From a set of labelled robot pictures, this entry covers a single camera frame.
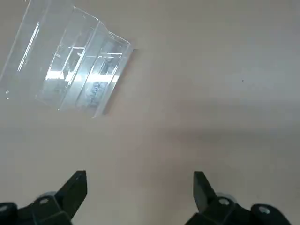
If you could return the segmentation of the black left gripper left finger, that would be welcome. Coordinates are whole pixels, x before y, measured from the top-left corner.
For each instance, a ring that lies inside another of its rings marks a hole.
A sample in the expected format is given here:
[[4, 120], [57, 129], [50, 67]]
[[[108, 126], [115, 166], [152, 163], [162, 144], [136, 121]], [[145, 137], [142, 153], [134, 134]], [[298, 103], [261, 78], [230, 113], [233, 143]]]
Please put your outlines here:
[[77, 170], [58, 191], [46, 192], [29, 205], [0, 203], [2, 225], [71, 225], [87, 196], [87, 172]]

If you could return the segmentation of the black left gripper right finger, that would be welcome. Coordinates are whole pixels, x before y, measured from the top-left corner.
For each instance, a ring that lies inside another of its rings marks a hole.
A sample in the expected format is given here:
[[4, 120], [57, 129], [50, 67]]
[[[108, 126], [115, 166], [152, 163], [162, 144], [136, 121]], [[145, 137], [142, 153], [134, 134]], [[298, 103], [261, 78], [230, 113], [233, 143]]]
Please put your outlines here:
[[257, 203], [250, 210], [228, 197], [217, 196], [202, 171], [193, 174], [193, 197], [198, 209], [187, 225], [290, 225], [277, 208]]

